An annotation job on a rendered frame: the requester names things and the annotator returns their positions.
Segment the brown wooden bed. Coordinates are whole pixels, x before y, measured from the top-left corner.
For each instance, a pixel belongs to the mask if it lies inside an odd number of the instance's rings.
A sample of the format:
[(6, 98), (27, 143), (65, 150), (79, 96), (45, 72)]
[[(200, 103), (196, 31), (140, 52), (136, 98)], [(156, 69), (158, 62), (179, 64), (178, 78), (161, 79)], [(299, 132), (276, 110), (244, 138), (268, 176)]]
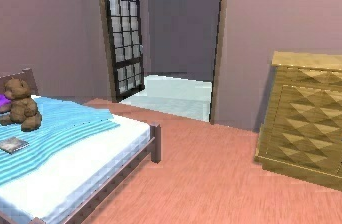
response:
[(82, 224), (145, 157), (160, 161), (160, 125), (111, 114), (116, 128), (0, 186), (0, 224)]

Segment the brown teddy bear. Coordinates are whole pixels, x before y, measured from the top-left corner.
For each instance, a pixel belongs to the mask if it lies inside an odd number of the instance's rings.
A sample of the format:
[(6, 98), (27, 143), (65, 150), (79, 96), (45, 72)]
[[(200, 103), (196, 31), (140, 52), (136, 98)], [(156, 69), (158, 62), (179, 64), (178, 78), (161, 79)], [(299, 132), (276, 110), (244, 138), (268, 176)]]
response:
[(20, 124), (23, 132), (40, 128), (42, 115), (31, 98), (31, 89), (26, 81), (14, 78), (7, 81), (4, 96), (9, 103), (0, 107), (0, 125)]

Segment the black glass-paned room door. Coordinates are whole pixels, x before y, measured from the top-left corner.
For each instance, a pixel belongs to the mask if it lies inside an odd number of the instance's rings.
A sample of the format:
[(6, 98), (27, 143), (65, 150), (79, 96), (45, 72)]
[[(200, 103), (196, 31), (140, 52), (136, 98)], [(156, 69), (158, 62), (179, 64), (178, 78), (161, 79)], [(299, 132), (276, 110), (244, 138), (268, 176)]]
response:
[(106, 0), (105, 11), (112, 53), (114, 101), (120, 102), (145, 88), (140, 1)]

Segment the grey book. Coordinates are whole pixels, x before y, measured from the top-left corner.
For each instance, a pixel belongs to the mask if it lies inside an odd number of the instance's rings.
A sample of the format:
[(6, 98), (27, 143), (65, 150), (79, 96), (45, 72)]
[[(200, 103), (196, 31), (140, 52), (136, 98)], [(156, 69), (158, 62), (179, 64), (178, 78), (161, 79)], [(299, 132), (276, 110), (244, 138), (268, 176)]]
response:
[(27, 141), (21, 140), (17, 137), (11, 137), (0, 141), (0, 149), (9, 154), (13, 154), (28, 145), (29, 143)]

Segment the blue striped blanket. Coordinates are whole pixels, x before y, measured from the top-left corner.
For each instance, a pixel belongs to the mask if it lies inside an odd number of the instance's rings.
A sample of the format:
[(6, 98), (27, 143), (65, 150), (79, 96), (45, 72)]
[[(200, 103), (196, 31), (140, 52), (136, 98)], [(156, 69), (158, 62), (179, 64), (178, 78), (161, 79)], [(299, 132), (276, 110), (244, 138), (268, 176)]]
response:
[(35, 102), (42, 115), (39, 129), (23, 132), (18, 124), (0, 125), (0, 142), (16, 137), (28, 143), (14, 154), (0, 149), (0, 186), (36, 170), (64, 148), (118, 126), (107, 109), (47, 97)]

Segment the light wooden patterned cupboard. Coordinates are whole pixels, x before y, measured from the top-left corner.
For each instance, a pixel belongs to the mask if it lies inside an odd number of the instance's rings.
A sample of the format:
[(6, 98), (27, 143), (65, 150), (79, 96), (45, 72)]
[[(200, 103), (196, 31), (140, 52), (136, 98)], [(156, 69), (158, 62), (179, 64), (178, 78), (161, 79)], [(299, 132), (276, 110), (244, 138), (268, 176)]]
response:
[(274, 83), (254, 160), (342, 191), (342, 55), (273, 54)]

